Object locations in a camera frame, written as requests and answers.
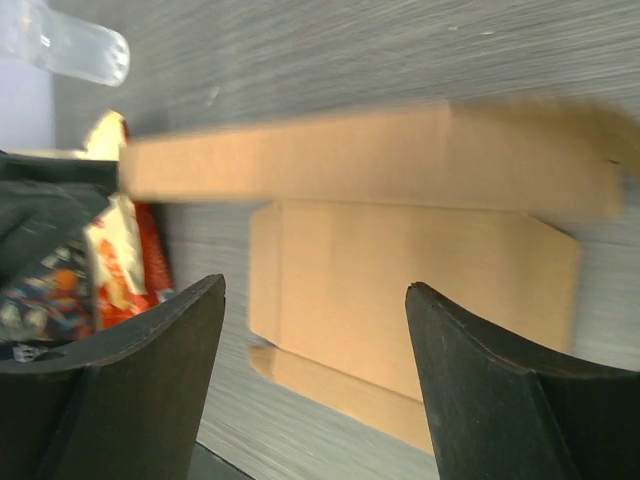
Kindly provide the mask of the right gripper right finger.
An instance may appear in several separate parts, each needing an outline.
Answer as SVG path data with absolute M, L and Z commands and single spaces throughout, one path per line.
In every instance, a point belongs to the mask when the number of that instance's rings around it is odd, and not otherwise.
M 563 354 L 423 283 L 405 300 L 443 479 L 635 479 L 639 375 Z

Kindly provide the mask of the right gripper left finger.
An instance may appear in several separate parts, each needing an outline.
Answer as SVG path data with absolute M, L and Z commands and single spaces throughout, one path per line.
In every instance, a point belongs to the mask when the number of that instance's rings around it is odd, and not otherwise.
M 210 275 L 119 325 L 1 364 L 5 479 L 184 479 L 225 312 Z

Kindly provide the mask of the small cardboard box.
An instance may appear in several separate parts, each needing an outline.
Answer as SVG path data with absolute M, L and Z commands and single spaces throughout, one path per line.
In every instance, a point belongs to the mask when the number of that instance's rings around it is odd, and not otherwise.
M 442 102 L 137 140 L 146 202 L 252 201 L 254 370 L 416 448 L 431 439 L 404 308 L 432 285 L 551 349 L 573 333 L 578 241 L 621 209 L 639 123 L 575 99 Z

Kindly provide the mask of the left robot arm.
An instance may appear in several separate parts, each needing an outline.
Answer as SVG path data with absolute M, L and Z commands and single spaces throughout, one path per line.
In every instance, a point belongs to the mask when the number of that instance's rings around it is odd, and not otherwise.
M 118 190 L 118 163 L 1 154 L 1 290 L 80 234 Z

